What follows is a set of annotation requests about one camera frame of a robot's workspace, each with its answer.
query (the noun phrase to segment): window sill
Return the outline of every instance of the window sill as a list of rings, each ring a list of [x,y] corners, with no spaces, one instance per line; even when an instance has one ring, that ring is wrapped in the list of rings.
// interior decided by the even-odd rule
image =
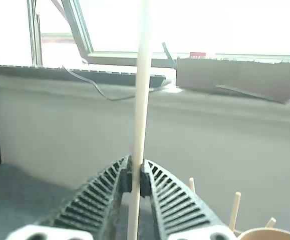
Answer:
[[[134,87],[102,85],[99,87],[108,96],[125,97],[134,94]],[[21,77],[0,76],[0,88],[13,91],[29,91],[51,95],[89,98],[92,101],[107,101],[91,84],[83,82],[64,82],[48,79],[25,79]],[[111,102],[133,106],[134,100]],[[210,95],[178,89],[171,86],[166,90],[150,94],[149,109],[180,110],[184,114],[199,111],[202,114],[220,115],[222,117],[238,117],[253,121],[274,121],[290,123],[290,103],[278,104],[257,99]]]

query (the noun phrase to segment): wooden peg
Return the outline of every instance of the wooden peg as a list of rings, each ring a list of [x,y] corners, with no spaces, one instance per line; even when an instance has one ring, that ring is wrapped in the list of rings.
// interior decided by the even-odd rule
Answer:
[[[190,190],[192,190],[194,193],[196,192],[195,191],[195,182],[194,182],[194,178],[190,178],[189,179],[189,188],[190,188]]]
[[[229,221],[229,226],[228,226],[229,229],[232,231],[235,230],[235,226],[236,226],[236,219],[237,219],[237,215],[238,215],[240,197],[241,197],[241,193],[236,192],[235,198],[234,198],[234,205],[233,205],[233,209],[231,211],[231,216],[230,216],[230,221]]]
[[[276,219],[275,218],[270,218],[270,220],[266,224],[265,228],[271,228],[271,227],[273,227],[275,225],[275,223],[276,223]]]

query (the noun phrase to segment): white wall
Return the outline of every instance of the white wall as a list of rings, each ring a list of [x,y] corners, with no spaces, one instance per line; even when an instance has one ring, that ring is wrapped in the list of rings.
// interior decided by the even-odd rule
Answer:
[[[133,110],[132,100],[106,101],[84,83],[0,78],[3,162],[77,187],[131,152]],[[198,195],[225,223],[240,191],[238,229],[264,226],[273,216],[290,230],[290,105],[154,93],[145,156],[182,181],[194,177]]]

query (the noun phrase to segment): window glass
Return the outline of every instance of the window glass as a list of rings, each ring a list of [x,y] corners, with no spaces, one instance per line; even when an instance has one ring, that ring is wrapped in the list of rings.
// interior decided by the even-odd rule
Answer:
[[[136,0],[79,0],[95,51],[136,52]],[[155,0],[153,50],[290,55],[290,0]]]
[[[0,65],[32,65],[26,0],[0,0]]]

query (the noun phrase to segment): window frame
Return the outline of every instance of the window frame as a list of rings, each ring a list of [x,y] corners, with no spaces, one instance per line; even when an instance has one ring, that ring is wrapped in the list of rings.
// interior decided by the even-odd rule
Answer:
[[[87,63],[100,65],[137,66],[136,52],[94,51],[79,1],[62,0],[62,3],[80,56],[85,59]],[[164,47],[164,51],[165,53],[153,53],[151,66],[156,68],[175,68],[176,59],[171,58],[167,48]]]
[[[27,0],[32,64],[41,67],[43,65],[43,57],[41,49],[40,19],[39,15],[36,14],[36,3],[37,0]]]

